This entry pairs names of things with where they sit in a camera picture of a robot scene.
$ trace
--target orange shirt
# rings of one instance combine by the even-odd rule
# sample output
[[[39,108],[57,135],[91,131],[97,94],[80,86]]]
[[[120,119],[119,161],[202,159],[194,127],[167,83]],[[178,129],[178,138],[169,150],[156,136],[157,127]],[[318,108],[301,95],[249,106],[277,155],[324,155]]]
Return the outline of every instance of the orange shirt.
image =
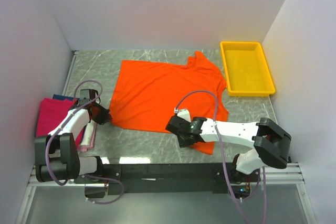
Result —
[[[218,98],[218,121],[227,121],[222,104],[226,82],[220,70],[199,51],[187,65],[124,60],[110,103],[112,123],[124,129],[167,133],[165,127],[177,103],[189,92],[205,89]],[[179,109],[194,116],[213,118],[215,99],[207,93],[186,98]],[[197,150],[212,154],[214,143],[196,143]]]

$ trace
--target wire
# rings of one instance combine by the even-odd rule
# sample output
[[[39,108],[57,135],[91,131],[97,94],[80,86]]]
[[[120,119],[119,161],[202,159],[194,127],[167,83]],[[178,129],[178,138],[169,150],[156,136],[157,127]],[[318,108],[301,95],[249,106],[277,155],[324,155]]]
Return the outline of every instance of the wire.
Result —
[[[86,82],[94,82],[96,84],[98,84],[100,86],[100,92],[97,94],[97,96],[95,98],[93,98],[92,100],[88,101],[87,103],[83,104],[82,106],[80,106],[79,108],[77,108],[75,111],[73,111],[70,116],[64,121],[64,123],[56,130],[56,132],[50,137],[50,139],[48,140],[48,143],[46,145],[46,152],[45,152],[45,158],[46,158],[46,165],[47,165],[47,169],[48,169],[48,172],[51,176],[51,178],[53,179],[53,181],[60,185],[60,186],[64,186],[66,183],[67,183],[67,180],[65,180],[64,182],[61,182],[59,181],[53,170],[51,169],[51,165],[50,165],[50,159],[49,159],[49,149],[50,149],[50,145],[52,143],[52,141],[54,140],[55,136],[58,135],[58,133],[69,123],[69,121],[72,119],[72,117],[78,112],[80,111],[81,109],[83,109],[84,107],[86,107],[87,105],[95,102],[95,100],[99,99],[100,100],[100,96],[103,92],[103,86],[102,84],[99,82],[99,81],[96,81],[96,80],[86,80],[86,81],[82,81],[80,82],[76,88],[75,88],[75,91],[74,91],[74,95],[73,97],[75,98],[76,97],[76,93],[77,93],[77,90],[78,88],[86,83]],[[103,178],[103,177],[96,177],[96,176],[92,176],[92,175],[88,175],[88,174],[85,174],[84,176],[88,177],[88,178],[95,178],[95,179],[100,179],[100,180],[108,180],[108,181],[111,181],[111,182],[115,182],[115,183],[118,183],[120,186],[121,186],[121,193],[120,195],[114,199],[114,200],[111,200],[111,201],[108,201],[108,202],[98,202],[98,201],[93,201],[91,199],[88,199],[90,202],[94,203],[94,204],[99,204],[99,205],[106,205],[106,204],[110,204],[110,203],[113,203],[113,202],[116,202],[118,199],[120,199],[122,197],[122,195],[124,194],[124,185],[116,180],[116,179],[113,179],[113,178]]]
[[[198,92],[205,92],[205,93],[208,93],[210,95],[212,95],[214,98],[215,98],[215,111],[214,111],[214,116],[213,116],[213,121],[214,121],[214,125],[215,125],[215,130],[216,130],[216,133],[217,133],[217,136],[218,136],[218,139],[219,139],[219,143],[221,145],[221,149],[220,149],[220,152],[222,154],[222,163],[223,163],[223,171],[224,171],[224,177],[225,177],[225,181],[226,181],[226,185],[228,187],[228,190],[229,190],[229,194],[234,202],[234,204],[236,205],[238,211],[240,212],[242,218],[244,219],[244,221],[248,224],[250,224],[250,221],[248,220],[247,216],[244,214],[243,210],[241,209],[235,195],[234,195],[234,192],[233,192],[233,189],[232,189],[232,186],[230,184],[230,181],[229,181],[229,177],[228,177],[228,173],[227,173],[227,169],[226,169],[226,161],[225,161],[225,153],[224,153],[224,146],[223,146],[223,140],[222,140],[222,135],[220,134],[218,128],[217,128],[217,123],[216,123],[216,114],[217,114],[217,109],[218,109],[218,99],[217,97],[215,96],[214,93],[208,91],[208,90],[196,90],[196,91],[193,91],[193,92],[190,92],[189,94],[185,95],[181,101],[177,104],[176,108],[174,109],[175,111],[178,111],[178,107],[180,106],[180,104],[184,101],[184,99],[186,99],[189,95],[191,94],[194,94],[194,93],[198,93]],[[265,176],[265,168],[263,167],[262,168],[262,171],[263,171],[263,182],[264,182],[264,215],[263,215],[263,221],[262,221],[262,224],[265,223],[266,221],[266,211],[267,211],[267,195],[266,195],[266,176]]]

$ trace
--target yellow plastic tray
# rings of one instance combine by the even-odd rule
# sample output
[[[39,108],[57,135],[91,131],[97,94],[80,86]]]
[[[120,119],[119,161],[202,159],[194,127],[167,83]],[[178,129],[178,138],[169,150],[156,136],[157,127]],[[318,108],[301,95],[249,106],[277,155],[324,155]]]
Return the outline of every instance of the yellow plastic tray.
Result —
[[[222,41],[221,51],[230,96],[266,97],[275,93],[260,43]]]

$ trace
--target table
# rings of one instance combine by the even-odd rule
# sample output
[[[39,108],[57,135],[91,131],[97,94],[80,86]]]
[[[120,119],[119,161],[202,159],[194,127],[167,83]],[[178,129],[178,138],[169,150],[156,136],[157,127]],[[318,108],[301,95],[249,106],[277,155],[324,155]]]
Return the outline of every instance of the table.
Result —
[[[83,80],[95,79],[102,83],[104,91],[101,104],[109,107],[122,60],[145,60],[183,64],[195,50],[85,50],[76,51],[69,70],[65,95],[73,96],[76,85]],[[221,71],[223,63],[220,50],[200,50]],[[85,83],[81,88],[95,88],[95,83]],[[261,117],[276,121],[269,97],[229,97],[227,90],[222,103],[229,111],[229,122],[254,122]],[[224,143],[226,161],[231,162],[238,153],[248,147]],[[95,147],[80,156],[99,155],[104,163],[210,163],[221,161],[219,143],[214,154],[207,155],[191,148],[179,148],[173,134],[126,130],[112,124],[98,125]]]

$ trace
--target gray wall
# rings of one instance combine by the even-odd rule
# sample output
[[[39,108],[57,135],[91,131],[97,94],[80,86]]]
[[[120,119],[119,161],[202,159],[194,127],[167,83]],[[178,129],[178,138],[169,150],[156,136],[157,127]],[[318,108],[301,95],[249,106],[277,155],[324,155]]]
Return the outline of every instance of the gray wall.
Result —
[[[72,49],[262,41],[284,0],[46,0]]]
[[[259,190],[242,204],[251,223],[261,223],[264,198]],[[269,224],[307,224],[296,185],[267,186]],[[39,187],[27,223],[244,224],[228,194],[125,194],[111,205],[85,201],[82,187]]]
[[[336,0],[286,0],[263,47],[319,223],[336,223]]]
[[[42,98],[62,90],[71,51],[43,0],[0,0],[1,223],[13,223],[34,163]]]

